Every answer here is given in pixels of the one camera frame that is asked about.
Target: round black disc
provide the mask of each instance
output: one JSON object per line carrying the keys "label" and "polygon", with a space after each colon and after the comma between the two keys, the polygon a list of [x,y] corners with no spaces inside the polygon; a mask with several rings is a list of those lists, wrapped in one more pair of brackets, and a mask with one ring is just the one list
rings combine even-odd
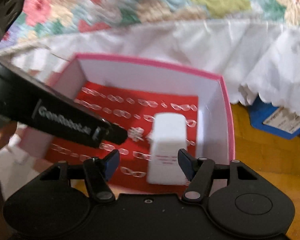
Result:
{"label": "round black disc", "polygon": [[243,180],[217,190],[208,201],[213,220],[244,237],[270,237],[286,233],[293,217],[292,201],[271,184]]}
{"label": "round black disc", "polygon": [[23,187],[3,207],[6,222],[19,233],[51,238],[77,227],[87,217],[89,199],[60,181],[41,181]]}

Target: floral quilt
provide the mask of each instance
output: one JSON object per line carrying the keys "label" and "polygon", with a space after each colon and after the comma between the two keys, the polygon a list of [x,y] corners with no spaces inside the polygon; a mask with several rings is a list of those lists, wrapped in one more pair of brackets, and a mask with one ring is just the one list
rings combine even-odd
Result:
{"label": "floral quilt", "polygon": [[25,0],[0,49],[66,33],[131,24],[243,18],[300,25],[300,0]]}

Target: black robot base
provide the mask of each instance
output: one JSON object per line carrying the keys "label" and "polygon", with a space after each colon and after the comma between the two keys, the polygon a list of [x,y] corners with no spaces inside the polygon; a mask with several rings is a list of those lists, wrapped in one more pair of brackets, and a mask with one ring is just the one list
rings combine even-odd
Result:
{"label": "black robot base", "polygon": [[[288,239],[292,201],[242,162],[219,165],[180,149],[178,163],[191,181],[181,199],[120,194],[116,200],[106,182],[119,156],[114,150],[82,165],[56,163],[18,190],[3,207],[15,230],[10,240]],[[89,197],[71,179],[84,179]],[[214,179],[228,185],[209,196]]]}

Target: red mat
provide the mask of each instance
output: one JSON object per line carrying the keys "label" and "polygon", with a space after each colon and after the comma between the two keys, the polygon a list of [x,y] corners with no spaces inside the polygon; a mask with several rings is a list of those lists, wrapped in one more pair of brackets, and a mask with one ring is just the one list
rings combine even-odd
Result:
{"label": "red mat", "polygon": [[105,87],[87,82],[75,102],[101,115],[110,122],[128,130],[129,138],[122,145],[104,142],[100,149],[85,147],[60,138],[54,138],[46,154],[46,160],[55,163],[66,160],[80,164],[91,156],[103,158],[111,150],[118,149],[120,165],[112,179],[112,185],[149,193],[181,194],[186,186],[154,185],[146,182],[150,159],[148,134],[156,113],[180,113],[187,120],[188,152],[195,155],[197,134],[197,96],[177,96],[143,91]]}

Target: human hand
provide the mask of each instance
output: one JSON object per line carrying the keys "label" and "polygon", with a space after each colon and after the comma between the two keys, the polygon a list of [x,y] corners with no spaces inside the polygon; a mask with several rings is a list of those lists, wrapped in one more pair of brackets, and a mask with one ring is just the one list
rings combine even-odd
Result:
{"label": "human hand", "polygon": [[17,129],[17,122],[10,122],[0,129],[0,149],[9,143],[10,137]]}

